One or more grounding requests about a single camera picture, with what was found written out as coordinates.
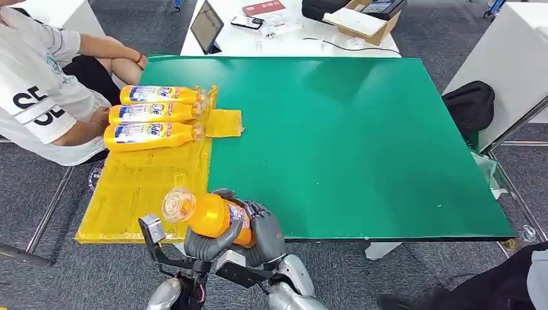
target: bottle label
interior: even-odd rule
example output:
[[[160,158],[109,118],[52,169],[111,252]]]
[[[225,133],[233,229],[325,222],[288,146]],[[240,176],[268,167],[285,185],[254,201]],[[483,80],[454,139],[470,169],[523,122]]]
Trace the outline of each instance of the bottle label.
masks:
[[[244,208],[234,203],[228,203],[228,215],[230,218],[230,225],[232,225],[235,220],[242,219],[244,221],[242,228],[249,228],[249,216]]]
[[[167,108],[161,103],[151,103],[147,105],[124,105],[120,107],[118,117],[121,122],[129,121],[149,121],[158,116],[171,115],[173,104],[168,103]]]
[[[171,136],[170,123],[120,124],[114,131],[116,143],[143,143]]]
[[[179,89],[175,87],[135,86],[129,91],[129,99],[133,102],[169,101],[178,96]]]

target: yellow plastic sheet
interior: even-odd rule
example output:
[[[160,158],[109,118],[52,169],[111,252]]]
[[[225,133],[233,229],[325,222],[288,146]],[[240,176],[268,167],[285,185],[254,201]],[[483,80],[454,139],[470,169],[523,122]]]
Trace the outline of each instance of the yellow plastic sheet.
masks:
[[[206,132],[214,137],[240,136],[241,111],[213,110],[216,91],[213,87],[209,93],[203,118]],[[170,189],[207,190],[211,142],[206,138],[175,148],[111,152],[75,239],[80,243],[143,243],[137,219],[150,213],[161,217],[160,206]],[[162,224],[166,242],[184,239],[185,223],[162,220]]]
[[[242,135],[242,111],[212,110],[209,113],[205,136],[209,138],[239,137]]]

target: black backpack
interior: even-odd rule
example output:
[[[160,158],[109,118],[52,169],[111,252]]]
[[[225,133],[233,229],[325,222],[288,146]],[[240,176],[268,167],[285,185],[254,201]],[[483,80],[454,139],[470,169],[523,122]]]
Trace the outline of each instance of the black backpack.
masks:
[[[461,135],[486,129],[493,120],[495,91],[473,81],[441,97]]]

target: green tabletop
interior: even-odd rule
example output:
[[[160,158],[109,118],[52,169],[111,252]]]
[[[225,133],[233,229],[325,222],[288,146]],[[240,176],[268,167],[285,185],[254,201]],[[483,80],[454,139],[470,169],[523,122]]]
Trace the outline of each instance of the green tabletop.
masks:
[[[242,110],[208,188],[262,202],[287,238],[513,235],[418,59],[164,56],[142,85],[218,85],[217,108]]]

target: detergent bottle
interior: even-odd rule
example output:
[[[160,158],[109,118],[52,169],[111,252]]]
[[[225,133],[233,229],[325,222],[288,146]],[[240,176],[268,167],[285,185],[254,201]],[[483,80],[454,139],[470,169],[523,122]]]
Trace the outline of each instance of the detergent bottle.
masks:
[[[163,86],[132,86],[120,90],[122,105],[136,103],[180,102],[184,104],[202,103],[206,93],[199,88],[163,87]]]
[[[201,140],[204,130],[200,123],[185,125],[177,122],[128,123],[110,125],[105,130],[105,145],[113,152],[178,147],[188,141]]]
[[[163,199],[162,214],[168,222],[187,222],[192,231],[211,238],[219,237],[235,220],[242,219],[244,224],[234,243],[253,245],[246,210],[217,194],[194,195],[185,187],[175,187]]]
[[[116,105],[109,112],[111,125],[120,123],[150,123],[155,121],[188,121],[202,117],[204,109],[199,103],[186,105],[180,102]]]

